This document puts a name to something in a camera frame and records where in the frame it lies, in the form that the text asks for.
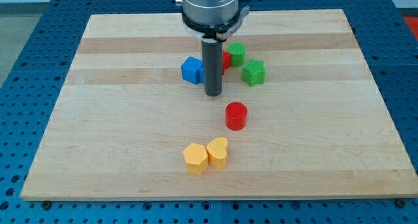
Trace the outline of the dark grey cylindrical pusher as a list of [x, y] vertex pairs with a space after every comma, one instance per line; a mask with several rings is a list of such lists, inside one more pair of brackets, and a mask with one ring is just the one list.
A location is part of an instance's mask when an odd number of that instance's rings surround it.
[[222, 43], [201, 42], [204, 76], [204, 92], [216, 97], [222, 92], [223, 50]]

